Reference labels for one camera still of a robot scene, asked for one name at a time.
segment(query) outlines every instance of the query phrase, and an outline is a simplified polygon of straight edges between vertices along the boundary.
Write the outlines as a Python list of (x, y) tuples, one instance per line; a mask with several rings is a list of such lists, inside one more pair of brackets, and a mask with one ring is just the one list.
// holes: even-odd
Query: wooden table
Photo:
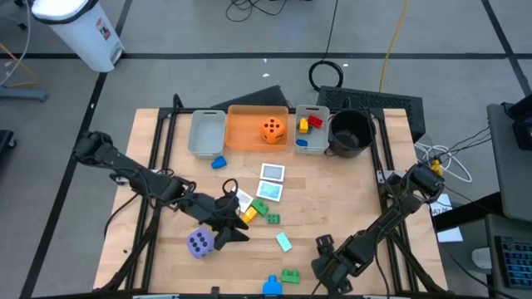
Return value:
[[(157, 113), (156, 109), (140, 109), (136, 112), (127, 155), (143, 165), (148, 165), (150, 158)], [(416, 162), (416, 155), (406, 113), (404, 110), (385, 110), (385, 116), (396, 169), (409, 169)], [(288, 124), (290, 133), (294, 127), (293, 117), (290, 115)], [(270, 212), (281, 215), (281, 224), (267, 224), (266, 218), (258, 216), (249, 224), (249, 230), (244, 231), (250, 237), (248, 242), (228, 243), (222, 251), (196, 260), (189, 253), (185, 239), (197, 229), (197, 221), (165, 209), (161, 215), (150, 292), (209, 293), (212, 286), (218, 286), (222, 293), (261, 293), (268, 275), (280, 276), (284, 268), (289, 268), (300, 271), (301, 283), (284, 283), (284, 293), (309, 294), (318, 282), (310, 267), (310, 262), (318, 257), (315, 238), (330, 233), (336, 245), (339, 245), (347, 236), (365, 229), (381, 214), (369, 149), (354, 159), (295, 154), (291, 145), (286, 151), (277, 153), (226, 149), (224, 156), (228, 161), (227, 167), (212, 170), (211, 161), (195, 159), (187, 150), (190, 121), (191, 115), (177, 116), (170, 158), (170, 167), (176, 175), (194, 180), (198, 183), (198, 192), (211, 194), (215, 198), (222, 194), (222, 183), (229, 178), (236, 178), (242, 190), (255, 195), (261, 164), (285, 165), (281, 201), (267, 201)], [(383, 160), (381, 137), (377, 136), (377, 140), (379, 156)], [(158, 161), (162, 160), (163, 149), (164, 145), (161, 145)], [(132, 191), (128, 186), (118, 187), (113, 210), (131, 196)], [(111, 223), (95, 287), (108, 282), (126, 259), (131, 250), (139, 208), (140, 201), (137, 201), (119, 213)], [(407, 219), (406, 225), (414, 255), (434, 281), (446, 289), (428, 207), (421, 207)], [(275, 239), (280, 232), (285, 232), (293, 245), (289, 252), (283, 252)], [(393, 292), (386, 250), (386, 243), (381, 242), (379, 260)], [(403, 289), (407, 289), (404, 262), (399, 252), (397, 256)], [(144, 257), (141, 257), (136, 286), (140, 285), (143, 268)], [(375, 263), (360, 277), (351, 277), (351, 282), (353, 293), (356, 294), (386, 293)], [(324, 287), (317, 291), (317, 294), (325, 293)]]

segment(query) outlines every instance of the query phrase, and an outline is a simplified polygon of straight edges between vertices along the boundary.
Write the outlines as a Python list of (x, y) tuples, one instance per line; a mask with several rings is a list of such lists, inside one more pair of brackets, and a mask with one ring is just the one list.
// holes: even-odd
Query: purple foam cube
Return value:
[(186, 247), (195, 258), (203, 258), (213, 251), (214, 237), (205, 228), (198, 228), (186, 238)]

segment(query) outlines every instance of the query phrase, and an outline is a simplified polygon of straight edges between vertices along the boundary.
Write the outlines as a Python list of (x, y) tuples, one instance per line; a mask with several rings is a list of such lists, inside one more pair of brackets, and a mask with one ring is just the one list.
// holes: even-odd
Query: gray floor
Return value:
[[(124, 0), (102, 0), (116, 24)], [(527, 0), (491, 0), (516, 53), (532, 52)], [(260, 5), (275, 10), (280, 2)], [(334, 2), (289, 0), (277, 17), (254, 12), (242, 23), (224, 16), (229, 0), (134, 0), (121, 39), (129, 53), (321, 52), (327, 43)], [(231, 11), (234, 17), (238, 11)], [(340, 0), (330, 52), (385, 52), (401, 12), (392, 0)], [(13, 5), (0, 14), (24, 17)], [(46, 26), (34, 22), (31, 53), (71, 50)], [(0, 18), (0, 42), (13, 52), (25, 35)], [(394, 52), (504, 53), (480, 0), (412, 0)], [(135, 110), (170, 105), (179, 93), (188, 107), (206, 107), (271, 85), (281, 85), (293, 105), (315, 103), (308, 84), (315, 59), (123, 60), (109, 73), (92, 130), (109, 133), (126, 149)], [(344, 66), (344, 86), (376, 91), (382, 60), (337, 59)], [(0, 60), (0, 73), (7, 61)], [(77, 59), (27, 59), (50, 94), (46, 103), (0, 100), (0, 128), (15, 130), (19, 146), (2, 163), (0, 173), (0, 297), (14, 298), (37, 249), (55, 200), (71, 147), (97, 74)], [(519, 61), (532, 76), (532, 61)], [(334, 85), (336, 74), (319, 67), (316, 81)], [(19, 71), (13, 81), (25, 81)], [(485, 106), (517, 101), (524, 94), (508, 60), (391, 60), (384, 91), (424, 100), (427, 134), (435, 144), (452, 145), (487, 126)], [(473, 184), (452, 177), (447, 183), (477, 199), (498, 189), (490, 144), (459, 154)], [(92, 288), (116, 187), (100, 170), (77, 167), (57, 230), (43, 264), (34, 296), (88, 292)], [(450, 194), (456, 203), (465, 203)], [(482, 223), (462, 228), (464, 243), (446, 245), (470, 269), (468, 250), (485, 242)], [(485, 295), (482, 286), (443, 257), (451, 290)]]

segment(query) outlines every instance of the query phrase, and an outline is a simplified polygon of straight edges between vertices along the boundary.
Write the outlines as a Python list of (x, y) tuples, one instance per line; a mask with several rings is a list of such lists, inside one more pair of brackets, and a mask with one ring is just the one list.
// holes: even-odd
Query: orange dice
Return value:
[(283, 122), (275, 117), (267, 118), (260, 126), (260, 136), (271, 145), (278, 143), (285, 132), (286, 127)]

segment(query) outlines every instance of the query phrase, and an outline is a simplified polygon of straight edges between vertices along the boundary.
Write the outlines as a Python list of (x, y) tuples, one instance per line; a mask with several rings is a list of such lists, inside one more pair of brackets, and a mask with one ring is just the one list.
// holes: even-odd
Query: orange plastic bin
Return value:
[(285, 106), (231, 105), (227, 113), (225, 145), (235, 150), (285, 150), (287, 134), (275, 145), (268, 144), (260, 135), (261, 125), (269, 117), (279, 119), (289, 132), (288, 108)]

